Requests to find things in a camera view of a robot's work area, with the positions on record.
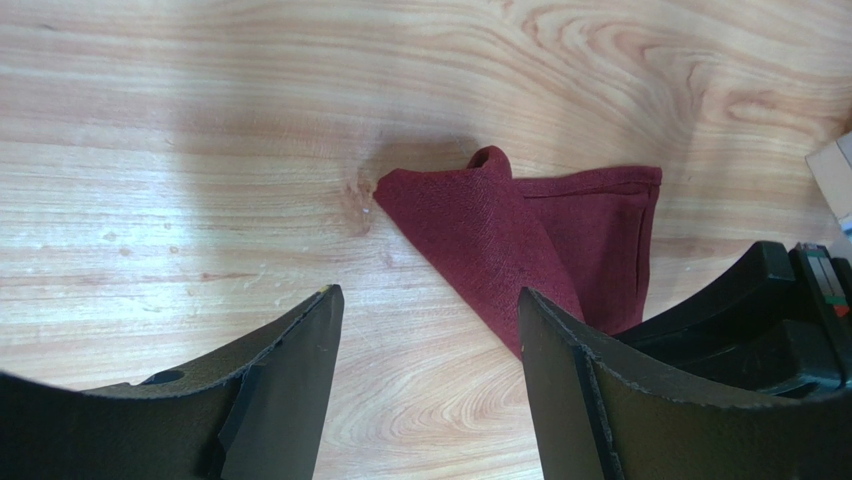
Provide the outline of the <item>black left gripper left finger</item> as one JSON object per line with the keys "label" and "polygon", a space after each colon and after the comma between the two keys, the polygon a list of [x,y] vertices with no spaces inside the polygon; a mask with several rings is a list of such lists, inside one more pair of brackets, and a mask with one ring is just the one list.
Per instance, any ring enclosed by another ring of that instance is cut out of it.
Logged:
{"label": "black left gripper left finger", "polygon": [[145,381],[71,391],[1,376],[5,479],[309,479],[341,338],[329,285]]}

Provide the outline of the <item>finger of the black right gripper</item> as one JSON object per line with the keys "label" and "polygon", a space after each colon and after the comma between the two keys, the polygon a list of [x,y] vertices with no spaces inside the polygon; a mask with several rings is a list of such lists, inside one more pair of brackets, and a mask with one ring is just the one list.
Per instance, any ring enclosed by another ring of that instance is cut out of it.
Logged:
{"label": "finger of the black right gripper", "polygon": [[823,245],[759,241],[618,340],[728,386],[802,399],[851,387],[851,264]]}

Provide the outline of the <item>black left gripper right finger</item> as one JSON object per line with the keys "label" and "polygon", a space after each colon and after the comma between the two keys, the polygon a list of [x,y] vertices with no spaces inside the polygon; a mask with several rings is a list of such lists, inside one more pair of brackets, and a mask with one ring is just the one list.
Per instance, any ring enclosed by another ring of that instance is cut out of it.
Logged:
{"label": "black left gripper right finger", "polygon": [[847,479],[851,394],[789,399],[713,382],[519,299],[522,363],[548,479]]}

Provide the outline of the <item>dark red cloth napkin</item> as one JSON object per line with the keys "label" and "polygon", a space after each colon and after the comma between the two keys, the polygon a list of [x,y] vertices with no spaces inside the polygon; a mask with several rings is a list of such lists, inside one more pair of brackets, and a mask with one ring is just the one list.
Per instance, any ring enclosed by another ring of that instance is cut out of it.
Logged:
{"label": "dark red cloth napkin", "polygon": [[489,146],[461,170],[393,170],[374,198],[519,354],[525,287],[609,335],[641,322],[661,183],[660,168],[641,165],[517,178],[507,155]]}

